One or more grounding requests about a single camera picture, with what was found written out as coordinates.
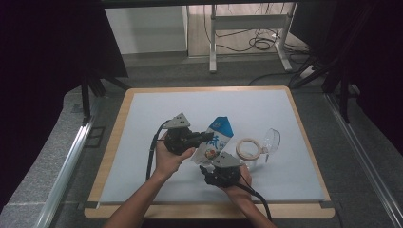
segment white wall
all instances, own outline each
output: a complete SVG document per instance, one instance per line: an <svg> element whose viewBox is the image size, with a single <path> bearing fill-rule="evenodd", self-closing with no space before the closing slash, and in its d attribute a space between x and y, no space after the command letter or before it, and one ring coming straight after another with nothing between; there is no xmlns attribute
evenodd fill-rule
<svg viewBox="0 0 403 228"><path fill-rule="evenodd" d="M121 54L186 51L185 7L106 9Z"/></svg>

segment gray floor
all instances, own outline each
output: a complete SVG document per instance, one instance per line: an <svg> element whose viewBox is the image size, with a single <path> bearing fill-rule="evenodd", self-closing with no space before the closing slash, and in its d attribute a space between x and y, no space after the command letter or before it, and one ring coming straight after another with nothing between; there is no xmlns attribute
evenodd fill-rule
<svg viewBox="0 0 403 228"><path fill-rule="evenodd" d="M121 79L133 87L171 86L247 86L256 77L267 73L282 73L276 54L269 56L241 56L219 58L218 72L210 74L205 58L158 62L146 60L127 66L128 79ZM288 84L291 75L272 75L253 83L253 86ZM293 90L298 113L308 134L323 179L327 185L337 216L330 219L275 219L278 227L393 227L377 194L360 167L353 148L346 140L336 118L320 90L322 79L301 89ZM99 98L99 115L93 125L93 134L104 132L100 142L86 142L80 160L68 184L51 227L100 227L102 219L88 219L83 214L95 175L104 154L108 137L118 114L124 92L104 82L106 96ZM77 112L81 103L80 88L65 97L64 110L36 163L14 193L0 216L0 227L31 227L41 208L82 120ZM351 126L367 150L368 155L398 203L403 202L403 159L391 143L361 112L355 100L349 102ZM144 227L227 227L231 221L148 221Z"/></svg>

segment wooden frame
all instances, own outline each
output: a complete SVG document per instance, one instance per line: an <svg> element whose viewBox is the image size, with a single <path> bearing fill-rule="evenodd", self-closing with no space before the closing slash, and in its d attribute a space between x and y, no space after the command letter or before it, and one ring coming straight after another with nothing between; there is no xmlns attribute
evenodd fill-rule
<svg viewBox="0 0 403 228"><path fill-rule="evenodd" d="M330 201L330 196L321 176L317 160L312 151L312 147L308 141L308 137L304 130L303 124L297 112L297 107L290 90L286 86L228 86L228 87L164 87L164 88L132 88L129 89L123 100L116 123L113 127L109 142L106 147L101 166L97 177L92 186L91 193L88 198L90 204L94 207L87 207L85 215L88 218L109 218L120 205L110 205L99 203L102 191L104 189L107 177L115 158L116 151L122 136L127 114L130 110L133 97L137 93L167 93L167 92L199 92L199 91L247 91L247 90L285 90L294 110L297 123L308 148L308 152L312 164L317 172L317 178L323 190L325 202ZM265 210L262 204L257 207L264 214ZM323 208L321 202L282 202L269 203L270 212L273 218L331 218L335 215L335 209ZM173 205L151 205L146 212L147 219L244 219L241 213L231 203L208 203L208 204L173 204Z"/></svg>

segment metal rail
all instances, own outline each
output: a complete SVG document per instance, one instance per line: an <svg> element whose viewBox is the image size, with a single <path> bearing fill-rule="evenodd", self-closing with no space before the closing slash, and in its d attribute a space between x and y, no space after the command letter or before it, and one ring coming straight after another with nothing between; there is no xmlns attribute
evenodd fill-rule
<svg viewBox="0 0 403 228"><path fill-rule="evenodd" d="M95 115L98 110L100 99L96 98L94 101L94 105L92 106L93 116L89 119L87 125L83 125L80 127L77 136L68 151L67 157L65 159L65 163L62 166L62 169L57 176L55 183L53 184L52 189L48 195L48 198L45 202L44 207L39 214L38 219L34 227L49 227L54 214L59 206L60 200L62 196L65 194L67 184L70 180L71 174L74 171L75 165L80 158L81 151L86 143L86 137L89 134L89 131L94 123Z"/></svg>

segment table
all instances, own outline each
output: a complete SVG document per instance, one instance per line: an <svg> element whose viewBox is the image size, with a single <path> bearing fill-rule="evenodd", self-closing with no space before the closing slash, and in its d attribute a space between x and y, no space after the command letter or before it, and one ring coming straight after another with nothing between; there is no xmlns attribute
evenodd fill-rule
<svg viewBox="0 0 403 228"><path fill-rule="evenodd" d="M286 94L289 105L294 112L297 126L307 147L310 162L315 168L318 184L323 193L323 200L300 200L300 201L270 201L269 207L273 218L331 218L335 214L332 207L326 204L331 203L328 191L318 169L315 155L309 144L306 133L300 121L297 109L289 89L285 86L255 86L255 87L195 87L195 88L142 88L129 89L125 94L122 107L109 139L104 158L102 160L97 178L92 187L88 198L88 204L85 214L88 218L108 218L118 207L116 203L101 202L104 187L106 186L109 172L112 169L113 162L117 158L121 137L125 132L125 123L132 106L133 97L150 93L196 93L196 92L246 92L246 91L281 91ZM264 213L262 204L257 204L261 212ZM203 202L194 201L186 203L165 202L151 205L145 214L147 219L240 219L243 214L238 211L230 202Z"/></svg>

